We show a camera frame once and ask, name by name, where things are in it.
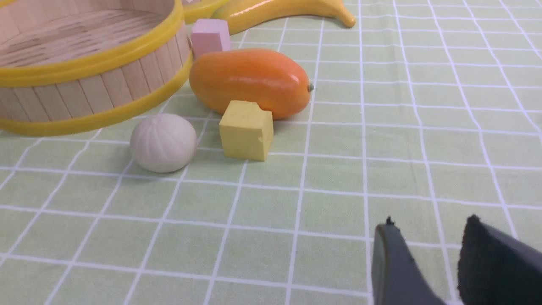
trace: white grid line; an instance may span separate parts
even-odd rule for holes
[[[537,48],[534,46],[534,43],[531,41],[529,36],[525,33],[525,31],[523,30],[523,27],[519,25],[518,20],[522,20],[522,19],[514,18],[514,15],[512,15],[512,13],[508,9],[508,7],[506,7],[506,5],[502,2],[502,0],[499,0],[499,2],[502,4],[502,7],[506,10],[506,12],[510,15],[510,18],[514,22],[515,26],[520,29],[521,33],[523,34],[523,36],[525,37],[525,39],[527,40],[527,42],[529,43],[529,45],[531,46],[533,51],[538,55],[538,58],[542,59],[542,56],[538,52]]]
[[[251,42],[251,44],[253,45],[272,45],[272,43],[268,43],[268,42]],[[283,42],[282,45],[284,46],[312,46],[312,47],[317,47],[318,44],[317,43],[306,43],[306,42]],[[353,44],[350,44],[350,43],[322,43],[322,46],[323,47],[359,47],[358,45],[353,45]],[[363,44],[362,45],[363,48],[389,48],[389,47],[401,47],[400,45],[398,44],[395,44],[395,43],[390,43],[390,44],[386,44],[386,45],[374,45],[374,44]],[[426,48],[426,49],[443,49],[444,47],[443,46],[436,46],[436,45],[427,45],[427,46],[424,46],[424,45],[405,45],[404,46],[405,48]],[[467,46],[448,46],[448,49],[452,50],[452,49],[466,49],[466,50],[487,50],[487,48],[483,48],[483,47],[467,47]],[[493,50],[499,50],[499,51],[532,51],[533,49],[531,48],[527,48],[527,49],[524,49],[524,48],[493,48]]]
[[[91,138],[95,138],[97,137],[99,134],[100,134],[100,131],[101,129],[99,129],[98,131],[95,132],[94,136]],[[42,139],[39,139],[37,140],[33,145],[30,145],[29,147],[26,148],[26,150],[24,151],[24,153],[21,155],[21,158],[17,161],[17,164],[15,165],[15,168],[13,169],[10,177],[13,177],[15,171],[17,170],[17,168],[20,166],[20,164],[23,162],[24,158],[26,157],[26,154],[28,153],[28,151],[30,150],[30,148],[40,144],[42,141]],[[85,146],[79,150],[75,156],[72,158],[72,160],[70,161],[68,167],[66,168],[66,171],[69,171],[72,166],[75,164],[75,162],[77,161],[77,159],[79,158],[79,156],[85,152],[85,150],[87,150],[87,148],[89,147],[90,145],[90,141],[87,141],[85,143]],[[53,196],[56,194],[56,192],[62,187],[62,185],[64,184],[64,181],[66,180],[68,176],[68,173],[64,173],[62,175],[62,177],[60,178],[60,181],[58,182],[57,186],[55,187],[55,189],[49,194],[49,196],[47,197],[47,199],[45,200],[45,202],[41,205],[40,207],[40,210],[34,215],[34,217],[30,220],[30,222],[28,222],[28,224],[26,225],[26,227],[24,228],[23,232],[21,232],[21,234],[17,237],[17,239],[15,240],[15,242],[12,244],[12,246],[9,248],[8,250],[8,254],[11,254],[13,253],[13,251],[17,248],[17,246],[19,246],[19,244],[21,243],[21,241],[23,240],[23,238],[27,235],[28,231],[30,231],[30,228],[34,225],[34,223],[37,221],[38,217],[41,215],[41,213],[43,212],[44,209],[47,208],[47,206],[49,205],[49,203],[51,202],[51,200],[53,199]],[[5,258],[2,258],[0,259],[0,267],[4,264],[5,262]]]
[[[356,196],[362,197],[363,194],[355,194]],[[401,199],[402,196],[380,196],[375,194],[369,194],[367,195],[369,198],[394,198],[394,199]],[[424,198],[424,201],[431,201],[431,198]],[[464,205],[472,205],[472,206],[483,206],[483,207],[494,207],[494,208],[500,208],[499,204],[476,204],[473,205],[471,203],[462,203],[462,202],[448,202],[452,204],[464,204]],[[517,208],[517,209],[531,209],[537,211],[542,211],[542,207],[525,207],[525,206],[510,206],[510,208]],[[28,208],[28,207],[17,207],[17,206],[0,206],[0,209],[5,209],[9,211],[18,211],[18,212],[28,212],[28,213],[37,213],[40,209],[38,208]],[[42,214],[50,214],[50,215],[65,215],[65,216],[73,216],[73,217],[82,217],[82,218],[96,218],[99,216],[99,213],[85,213],[85,212],[71,212],[71,211],[56,211],[56,210],[43,210]],[[116,215],[116,214],[104,214],[101,216],[102,219],[113,219],[113,220],[125,220],[125,221],[139,221],[139,222],[145,222],[145,223],[159,223],[162,221],[165,224],[172,224],[172,225],[194,225],[194,226],[203,226],[203,227],[212,227],[212,228],[226,228],[227,224],[221,224],[221,223],[210,223],[207,221],[197,221],[197,220],[179,220],[179,219],[164,219],[161,220],[160,218],[147,218],[147,217],[135,217],[135,216],[124,216],[124,215]],[[284,229],[284,228],[275,228],[275,227],[258,227],[258,226],[245,226],[245,225],[234,225],[231,224],[230,228],[236,229],[236,230],[244,230],[244,231],[259,231],[259,232],[265,232],[265,233],[281,233],[281,234],[294,234],[294,230],[291,229]],[[312,237],[320,237],[320,238],[330,238],[330,239],[341,239],[341,240],[357,240],[362,242],[373,242],[374,239],[372,237],[365,237],[365,236],[357,236],[357,235],[346,235],[346,234],[336,234],[336,233],[325,233],[325,232],[312,232],[312,231],[305,231],[305,230],[298,230],[298,234],[301,236],[312,236]],[[433,244],[433,243],[425,243],[425,242],[414,242],[411,240],[406,241],[407,244],[412,246],[418,246],[418,247],[427,247],[427,248],[441,248],[441,244]],[[447,249],[460,249],[461,245],[459,244],[445,244],[444,247]]]
[[[98,224],[98,222],[100,221],[101,218],[103,218],[104,214],[105,214],[105,211],[107,210],[107,208],[109,207],[110,203],[113,201],[113,198],[115,197],[118,189],[120,188],[120,185],[122,183],[122,179],[124,178],[124,175],[128,169],[130,168],[130,166],[132,165],[132,162],[133,160],[130,160],[128,165],[124,168],[124,170],[122,171],[122,174],[120,174],[120,176],[118,177],[117,179],[117,183],[115,185],[115,188],[113,189],[113,192],[109,195],[109,197],[107,198],[104,206],[102,207],[100,213],[96,216],[96,218],[94,218],[91,226],[88,228],[87,232],[85,233],[85,237],[83,237],[83,240],[81,241],[81,243],[79,244],[79,247],[77,248],[77,251],[75,252],[75,254],[73,255],[72,259],[70,260],[70,262],[68,263],[68,266],[66,267],[66,269],[64,270],[64,272],[62,273],[62,276],[60,277],[60,279],[56,282],[54,288],[53,288],[53,291],[51,291],[51,293],[49,294],[49,296],[47,297],[44,305],[50,305],[51,302],[53,301],[53,299],[55,298],[56,294],[58,293],[58,291],[60,290],[60,287],[62,286],[62,284],[64,283],[64,281],[66,280],[66,277],[68,277],[68,274],[70,273],[70,271],[72,270],[72,268],[75,266],[75,263],[77,261],[77,259],[79,259],[79,255],[81,255],[81,253],[83,252],[83,249],[85,248],[85,245],[87,244],[89,238],[91,237],[92,235],[92,232],[94,231],[94,229],[96,228],[96,225]]]
[[[238,47],[239,49],[242,48],[243,42],[247,38],[248,31],[250,31],[250,29],[246,30],[243,33],[243,38],[241,38],[241,43],[239,44],[239,47]],[[230,228],[231,228],[231,223],[232,223],[233,217],[235,215],[235,209],[237,208],[237,203],[239,202],[239,196],[241,194],[241,188],[242,188],[242,185],[243,185],[244,175],[245,175],[245,173],[247,171],[247,166],[248,166],[248,160],[245,160],[245,162],[243,163],[243,167],[241,169],[241,175],[239,176],[237,189],[235,190],[234,202],[232,203],[231,208],[230,208],[230,213],[228,215],[228,220],[227,220],[226,226],[224,227],[224,234],[222,235],[222,240],[220,241],[220,246],[218,248],[218,253],[216,255],[216,260],[215,260],[215,263],[214,263],[214,266],[213,266],[213,269],[212,269],[211,279],[209,280],[209,285],[207,286],[207,291],[205,292],[205,299],[203,300],[204,305],[208,305],[209,301],[211,300],[212,290],[213,290],[213,287],[215,286],[215,281],[216,281],[216,278],[218,276],[218,270],[219,270],[220,264],[222,262],[222,255],[224,253],[224,248],[225,248],[225,245],[226,245],[226,241],[228,239],[228,234],[229,234],[229,231],[230,231]]]
[[[324,38],[324,23],[325,19],[321,19],[320,24],[320,37],[319,37],[319,45],[318,45],[318,51],[316,55],[316,67],[314,69],[314,78],[318,79],[318,70],[320,66],[320,54],[322,51],[322,40]],[[298,197],[298,203],[297,208],[295,211],[295,225],[294,225],[294,236],[292,241],[292,252],[290,254],[290,264],[288,267],[288,287],[286,289],[286,297],[284,304],[290,305],[290,300],[292,297],[292,285],[294,281],[294,272],[295,272],[295,259],[296,259],[296,252],[298,247],[298,236],[299,236],[299,225],[301,221],[301,206],[303,204],[303,193],[305,191],[305,175],[307,173],[307,161],[308,161],[308,148],[311,140],[311,123],[312,123],[312,116],[314,113],[314,103],[313,100],[316,96],[316,91],[318,90],[318,86],[315,84],[314,90],[311,95],[311,101],[309,103],[309,114],[308,114],[308,121],[307,121],[307,134],[305,136],[305,148],[304,148],[304,155],[303,155],[303,165],[301,166],[301,178],[299,182],[299,197]]]
[[[164,105],[160,108],[160,110],[158,111],[158,113],[162,113],[164,112],[164,110],[166,109],[167,105],[169,104],[169,102],[171,101],[171,98],[169,98],[165,103]],[[91,143],[91,140],[98,137],[99,133],[102,131],[103,129],[99,129],[98,132],[94,135],[93,138],[91,138],[90,140],[88,140],[86,146],[88,147]],[[62,284],[64,283],[64,281],[66,280],[66,278],[68,277],[68,274],[70,273],[70,271],[72,270],[72,268],[74,267],[74,264],[75,262],[77,261],[77,259],[79,258],[79,255],[81,255],[81,253],[83,252],[83,249],[85,248],[85,245],[87,244],[89,238],[91,237],[92,235],[92,232],[94,232],[94,229],[96,228],[96,226],[98,225],[98,223],[100,222],[100,219],[102,219],[105,215],[105,212],[107,211],[107,209],[109,208],[109,205],[111,204],[111,202],[113,201],[113,198],[115,197],[117,191],[119,190],[120,188],[120,185],[122,184],[122,180],[126,177],[126,173],[128,172],[128,170],[131,168],[132,164],[133,164],[134,160],[132,158],[130,158],[130,161],[128,162],[128,164],[126,165],[126,167],[122,170],[122,172],[120,173],[120,175],[118,176],[117,178],[117,183],[115,184],[115,187],[113,188],[111,194],[109,195],[109,197],[107,198],[106,202],[104,203],[104,205],[102,206],[102,209],[100,210],[100,213],[98,213],[98,215],[96,215],[96,217],[94,218],[91,226],[88,228],[85,236],[83,237],[83,240],[81,241],[81,243],[79,244],[79,247],[77,248],[77,250],[75,251],[75,254],[73,255],[72,257],[72,260],[70,261],[70,263],[68,264],[67,268],[64,270],[64,272],[62,273],[62,276],[60,277],[60,279],[56,282],[54,288],[53,288],[53,291],[49,294],[49,296],[47,297],[44,305],[50,305],[51,302],[53,301],[53,299],[55,298],[56,294],[58,293],[58,291],[60,290],[60,288],[62,287]]]
[[[258,30],[268,30],[268,31],[279,31],[281,28],[265,28],[265,27],[258,27]],[[324,32],[346,32],[350,29],[324,29]],[[318,29],[288,29],[288,31],[318,31]],[[382,31],[393,31],[397,32],[397,29],[394,28],[379,28],[379,29],[366,29],[363,30],[364,32],[382,32]],[[401,32],[434,32],[437,33],[438,30],[432,30],[432,29],[402,29]],[[474,30],[442,30],[443,33],[477,33],[479,34],[479,31]],[[486,34],[515,34],[515,35],[521,35],[520,31],[485,31]],[[527,35],[542,35],[541,32],[525,32]]]
[[[358,15],[362,15],[362,0],[358,0]],[[360,89],[360,115],[362,119],[362,163],[363,163],[363,192],[369,193],[369,177],[367,174],[367,120],[365,118],[365,87],[363,84],[363,25],[359,25],[359,89]],[[369,198],[363,196],[363,229],[365,233],[365,239],[370,238],[369,227]],[[372,286],[372,251],[371,243],[365,243],[365,282],[367,285],[367,291],[370,297],[367,298],[367,305],[374,303],[373,298],[373,286]]]
[[[469,11],[469,13],[474,16],[473,12],[471,11],[470,7],[468,6],[466,0],[463,0],[463,3],[465,4],[467,10]],[[514,97],[514,100],[516,101],[516,103],[518,104],[519,108],[522,110],[525,118],[527,118],[527,120],[529,121],[529,123],[536,129],[536,131],[538,132],[538,135],[539,135],[539,138],[540,138],[540,141],[542,143],[542,131],[540,131],[540,127],[538,127],[537,124],[535,124],[532,119],[530,118],[530,116],[527,114],[527,112],[525,112],[525,109],[523,108],[523,105],[521,104],[521,101],[519,100],[518,98],[518,95],[516,94],[515,90],[514,90],[514,87],[512,86],[512,84],[510,83],[510,80],[508,79],[508,76],[506,75],[504,69],[502,68],[502,64],[500,62],[500,60],[497,58],[497,56],[495,55],[495,53],[493,52],[492,48],[491,48],[491,45],[489,44],[488,40],[487,40],[487,37],[486,37],[486,34],[484,33],[484,31],[482,30],[482,27],[478,24],[477,21],[474,21],[474,23],[476,24],[476,27],[478,28],[478,30],[480,31],[480,34],[482,34],[482,38],[485,42],[485,44],[487,45],[487,49],[488,51],[491,53],[491,56],[493,57],[493,59],[497,62],[497,65],[499,66],[499,70],[502,74],[502,77],[504,78],[505,82],[506,82],[506,85],[507,87],[510,89],[510,91],[512,92],[512,95]]]
[[[401,45],[403,45],[403,35],[402,35],[402,32],[401,32],[401,23],[399,21],[399,17],[396,18],[396,22],[397,22],[397,29],[399,31],[399,41],[400,41]],[[406,59],[407,55],[406,55],[405,49],[403,47],[401,48],[401,51],[402,51],[402,54],[403,54],[403,58]],[[406,65],[406,77],[407,77],[408,81],[410,82],[411,77],[410,77],[408,62],[406,62],[405,65]],[[423,125],[422,120],[420,118],[420,115],[418,114],[417,107],[416,107],[416,97],[414,95],[414,88],[412,87],[412,84],[409,84],[409,88],[410,88],[410,98],[412,100],[412,104],[414,105],[414,114],[416,115],[416,119],[418,120],[419,124]],[[448,257],[448,250],[446,249],[446,247],[444,245],[445,244],[444,228],[443,228],[444,226],[442,225],[442,219],[440,217],[438,202],[436,200],[435,187],[433,186],[433,178],[432,178],[432,175],[431,175],[431,167],[430,167],[428,159],[427,159],[427,152],[426,152],[426,149],[425,149],[424,133],[423,133],[423,130],[421,130],[421,129],[420,129],[420,145],[421,145],[423,161],[424,161],[424,164],[425,164],[425,172],[426,172],[427,180],[428,180],[428,183],[429,183],[429,192],[431,194],[431,202],[433,203],[433,209],[434,209],[434,212],[435,212],[435,220],[436,220],[436,224],[437,224],[438,238],[440,240],[442,256],[444,258],[444,270],[446,272],[446,278],[447,278],[447,282],[448,282],[448,289],[449,289],[450,297],[452,298],[453,301],[455,301],[456,296],[455,296],[454,280],[453,280],[452,275],[451,275],[451,268],[450,268],[450,264],[449,264],[450,259]]]
[[[24,255],[5,255],[5,254],[0,253],[0,257],[5,257],[5,258],[8,258],[8,259],[14,259],[14,260],[23,260],[23,261],[30,261],[30,262],[46,263],[46,264],[56,264],[56,265],[69,265],[70,264],[70,262],[67,261],[67,260],[50,259],[50,258],[38,258],[38,257],[32,257],[32,256],[24,256]],[[137,268],[114,266],[114,265],[105,265],[105,264],[95,264],[95,263],[76,262],[75,266],[81,267],[81,268],[98,269],[98,270],[110,270],[110,271],[120,271],[120,272],[130,272],[130,273],[138,272]],[[203,280],[207,280],[207,281],[209,281],[211,279],[211,276],[209,276],[209,275],[196,275],[196,274],[187,274],[187,273],[184,273],[184,272],[171,272],[171,271],[161,271],[161,270],[152,270],[152,269],[143,270],[143,274],[166,276],[166,277],[177,277],[177,278],[188,278],[188,279],[203,279]],[[287,283],[281,283],[281,282],[257,281],[257,280],[252,280],[252,279],[231,278],[231,277],[221,277],[221,276],[216,277],[216,281],[226,282],[226,283],[258,285],[258,286],[263,286],[263,287],[275,287],[275,288],[287,288],[288,287]],[[334,289],[334,288],[318,287],[318,286],[311,286],[311,285],[293,284],[292,289],[305,290],[305,291],[315,291],[315,292],[320,292],[320,293],[336,294],[336,295],[365,297],[365,298],[370,297],[370,294],[368,292],[365,292],[365,291]],[[456,301],[448,301],[447,303],[454,304],[454,305],[455,304],[461,304],[460,302],[456,302]]]
[[[202,131],[200,132],[200,134],[199,134],[199,136],[197,138],[196,145],[199,145],[199,143],[201,142],[201,140],[203,138],[203,135],[205,134],[205,130],[207,129],[207,125],[208,125],[208,122],[209,122],[208,118],[210,118],[211,115],[212,115],[212,112],[209,112],[209,114],[207,115],[207,119],[203,123]],[[139,283],[139,280],[141,278],[141,274],[142,274],[143,270],[145,269],[145,267],[147,266],[147,262],[149,261],[149,258],[151,256],[151,252],[152,252],[152,250],[154,248],[154,244],[156,243],[156,239],[158,238],[158,235],[160,234],[160,230],[162,229],[162,226],[164,225],[165,220],[167,219],[167,216],[169,215],[169,212],[170,212],[171,208],[173,207],[173,203],[175,203],[175,199],[177,198],[180,186],[181,186],[182,182],[184,181],[184,178],[186,177],[186,173],[188,172],[189,166],[190,165],[187,164],[183,168],[183,171],[182,171],[179,179],[177,179],[177,183],[175,184],[175,188],[173,189],[173,193],[172,193],[172,195],[170,197],[169,203],[167,204],[167,207],[164,210],[164,213],[162,214],[162,217],[158,221],[158,226],[154,230],[154,233],[153,233],[153,235],[151,237],[151,240],[149,241],[149,245],[147,247],[147,250],[145,251],[145,255],[143,256],[143,261],[141,262],[139,270],[138,270],[138,272],[137,272],[137,274],[136,274],[136,276],[135,276],[135,278],[134,278],[134,280],[132,282],[132,285],[130,286],[130,289],[128,290],[128,293],[127,293],[126,297],[124,298],[124,302],[123,302],[124,305],[128,305],[130,303],[130,300],[131,300],[131,298],[133,296],[133,293],[136,290],[136,286]]]
[[[428,3],[429,3],[429,5],[430,5],[431,11],[433,12],[433,14],[435,14],[434,8],[431,7],[431,2],[430,2],[430,0],[428,0]],[[442,33],[439,33],[439,34],[440,34],[440,36],[441,36],[442,42],[444,43],[444,46],[445,46],[444,51],[446,52],[446,55],[447,55],[448,59],[450,60],[450,62],[453,62],[453,59],[451,58],[451,55],[450,55],[448,49],[446,48],[446,42],[445,42],[445,40],[444,40],[444,36],[443,36]],[[459,90],[460,90],[460,93],[461,93],[461,98],[462,98],[462,100],[463,100],[463,103],[465,104],[465,107],[467,108],[467,111],[468,111],[468,113],[469,113],[469,116],[470,116],[472,122],[476,125],[477,129],[479,130],[479,132],[478,132],[478,138],[479,138],[479,141],[480,141],[480,148],[482,149],[482,153],[483,153],[484,159],[486,160],[487,167],[489,168],[489,171],[490,171],[490,173],[491,173],[491,178],[492,178],[492,181],[493,181],[493,185],[495,186],[495,190],[496,190],[496,192],[497,192],[497,196],[498,196],[498,198],[499,198],[499,202],[501,203],[503,212],[504,212],[504,214],[505,214],[505,218],[506,218],[506,220],[507,220],[507,222],[508,222],[508,225],[509,225],[509,227],[510,227],[510,229],[511,229],[512,236],[513,236],[514,238],[517,238],[518,235],[517,235],[517,233],[516,233],[516,231],[515,231],[515,228],[514,228],[514,225],[513,225],[513,222],[512,222],[512,217],[511,217],[511,215],[510,215],[510,213],[509,213],[509,211],[508,211],[508,208],[507,208],[507,206],[506,206],[504,196],[502,195],[502,190],[501,190],[501,188],[500,188],[500,186],[499,186],[499,181],[498,181],[498,179],[497,179],[497,176],[496,176],[496,173],[495,173],[495,169],[493,168],[492,162],[491,162],[491,160],[490,160],[490,158],[489,158],[489,155],[488,155],[488,153],[487,153],[487,148],[486,148],[485,141],[484,141],[484,138],[483,138],[483,133],[482,133],[482,131],[481,131],[482,128],[481,128],[480,124],[478,123],[478,120],[476,120],[476,118],[475,118],[475,116],[474,116],[472,110],[470,109],[469,101],[468,101],[468,99],[467,99],[467,97],[466,97],[466,95],[465,95],[465,93],[464,93],[464,91],[463,91],[463,88],[461,87],[461,80],[460,80],[460,78],[459,78],[459,76],[458,76],[458,74],[457,74],[457,71],[456,71],[456,69],[455,69],[455,67],[454,67],[453,65],[452,65],[452,71],[453,71],[453,73],[454,73],[454,78],[455,78],[457,84],[459,85]]]

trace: wooden basket slat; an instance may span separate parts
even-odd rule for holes
[[[90,116],[94,114],[88,104],[87,96],[83,92],[81,84],[77,80],[56,84],[62,100],[66,101],[69,113],[72,118]]]
[[[36,86],[34,87],[34,91],[40,99],[50,120],[65,120],[72,118],[56,85]]]
[[[31,122],[49,121],[49,116],[47,116],[47,113],[45,112],[40,99],[37,97],[34,88],[13,88],[13,91]]]
[[[30,121],[12,88],[0,87],[0,101],[4,103],[13,120]]]
[[[100,75],[82,78],[79,83],[83,88],[92,112],[99,113],[113,108],[104,80]]]
[[[70,20],[73,20],[72,23],[78,22],[78,23],[86,23],[91,22],[93,19],[101,20],[102,18],[105,18],[105,16],[112,16],[115,12],[118,12],[116,15],[120,14],[121,11],[97,11],[97,12],[88,12],[85,14],[78,14],[76,16],[68,16],[65,18],[57,19],[50,21],[46,24],[44,24],[42,27],[32,29],[32,31],[23,32],[14,37],[10,43],[18,43],[21,41],[25,41],[32,38],[39,38],[43,39],[44,34],[50,31],[63,31],[66,30],[66,28],[72,27],[71,24],[68,24]]]
[[[75,0],[47,0],[42,8],[50,21],[79,13]]]
[[[110,10],[130,10],[134,9],[134,4],[132,0],[106,0],[107,7]]]
[[[134,100],[140,99],[151,93],[147,80],[145,79],[145,74],[143,73],[143,66],[139,60],[132,61],[129,64],[122,66],[121,70]]]
[[[15,37],[20,33],[21,32],[19,31],[19,28],[17,27],[17,24],[13,18],[11,18],[8,9],[0,8],[0,43]]]
[[[166,83],[175,75],[175,71],[173,70],[173,63],[171,62],[169,50],[167,49],[167,44],[159,47],[154,53],[156,54],[158,68],[160,69],[160,73],[162,74],[162,81]]]
[[[66,60],[68,57],[80,57],[80,54],[93,54],[103,49],[120,45],[125,40],[134,39],[159,23],[153,15],[125,19],[103,28],[80,32],[78,35],[48,41],[30,40],[24,45],[8,48],[8,53],[0,54],[1,66],[27,66],[46,64]]]
[[[107,10],[107,2],[104,0],[75,0],[79,13],[90,11]]]
[[[56,22],[47,23],[39,29],[23,33],[9,41],[9,43],[10,45],[13,45],[29,39],[39,39],[39,41],[42,43],[49,43],[62,40],[66,37],[71,37],[74,34],[100,34],[100,31],[105,30],[108,27],[125,26],[123,22],[129,21],[131,18],[137,20],[141,18],[140,16],[145,16],[143,18],[151,18],[151,16],[155,16],[145,12],[119,12],[120,13],[115,11],[91,12],[77,15],[82,16],[82,18],[77,18],[77,16],[62,18]]]
[[[143,68],[143,74],[145,74],[145,79],[149,85],[149,89],[154,91],[164,84],[162,80],[162,73],[158,67],[158,60],[156,59],[156,54],[153,52],[149,55],[143,56],[139,59],[141,62],[141,67]]]
[[[183,62],[180,59],[179,47],[177,47],[177,38],[175,36],[167,42],[167,49],[170,54],[173,70],[177,72],[183,67]]]
[[[15,21],[19,31],[27,31],[48,22],[39,0],[14,1],[5,7]]]
[[[133,101],[130,89],[128,89],[128,84],[120,68],[102,73],[101,77],[114,107]]]
[[[182,60],[184,65],[191,52],[191,46],[189,44],[190,38],[188,37],[188,27],[186,26],[184,21],[183,26],[177,32],[175,38],[177,39],[177,46],[179,47],[180,59]]]
[[[13,120],[2,100],[0,100],[0,119]]]

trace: woven basket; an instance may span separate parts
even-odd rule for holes
[[[0,0],[0,129],[122,122],[173,95],[191,64],[180,0]]]

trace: basket bottom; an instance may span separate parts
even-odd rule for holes
[[[0,45],[0,66],[43,65],[121,45],[153,29],[165,16],[135,10],[103,10],[54,20]]]

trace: toy steamed bun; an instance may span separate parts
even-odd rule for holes
[[[192,124],[170,113],[144,118],[130,138],[134,161],[155,173],[170,173],[185,167],[194,157],[196,147]]]

